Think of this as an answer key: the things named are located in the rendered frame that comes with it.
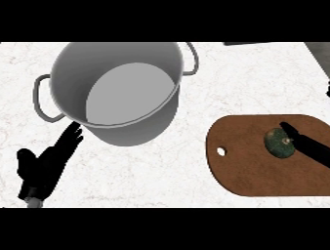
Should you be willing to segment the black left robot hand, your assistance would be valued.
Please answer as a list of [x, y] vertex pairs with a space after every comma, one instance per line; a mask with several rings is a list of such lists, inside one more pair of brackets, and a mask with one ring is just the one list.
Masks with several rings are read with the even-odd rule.
[[18, 174], [24, 180], [19, 198], [37, 198], [44, 201], [55, 191], [67, 163], [84, 139], [81, 124], [72, 122], [56, 144], [50, 146], [40, 156], [22, 148], [18, 151]]

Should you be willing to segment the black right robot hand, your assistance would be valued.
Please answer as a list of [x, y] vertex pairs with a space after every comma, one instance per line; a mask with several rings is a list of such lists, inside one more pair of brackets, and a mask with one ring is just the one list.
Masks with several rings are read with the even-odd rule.
[[330, 168], [330, 147], [304, 135], [288, 122], [282, 122], [280, 126], [293, 140], [296, 150]]

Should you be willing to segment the green squash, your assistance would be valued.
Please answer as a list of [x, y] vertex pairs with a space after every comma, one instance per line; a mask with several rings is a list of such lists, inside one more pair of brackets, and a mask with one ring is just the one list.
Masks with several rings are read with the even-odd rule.
[[293, 156], [296, 148], [293, 141], [282, 128], [271, 129], [264, 137], [264, 144], [268, 152], [280, 159]]

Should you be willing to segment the brown wooden cutting board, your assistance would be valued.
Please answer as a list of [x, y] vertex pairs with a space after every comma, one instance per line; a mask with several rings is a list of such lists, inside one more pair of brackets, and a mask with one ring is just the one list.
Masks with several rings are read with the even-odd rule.
[[217, 120], [207, 137], [215, 179], [242, 196], [330, 196], [330, 169], [301, 152], [280, 159], [265, 148], [265, 134], [283, 122], [330, 147], [330, 125], [310, 115], [229, 115]]

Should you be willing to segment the grey metal pot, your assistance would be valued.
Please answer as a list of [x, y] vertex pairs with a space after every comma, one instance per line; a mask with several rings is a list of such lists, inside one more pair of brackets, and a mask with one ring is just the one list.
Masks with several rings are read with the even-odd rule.
[[49, 82], [61, 110], [40, 117], [71, 118], [115, 146], [142, 145], [170, 126], [181, 78], [196, 73], [174, 42], [72, 42], [37, 79]]

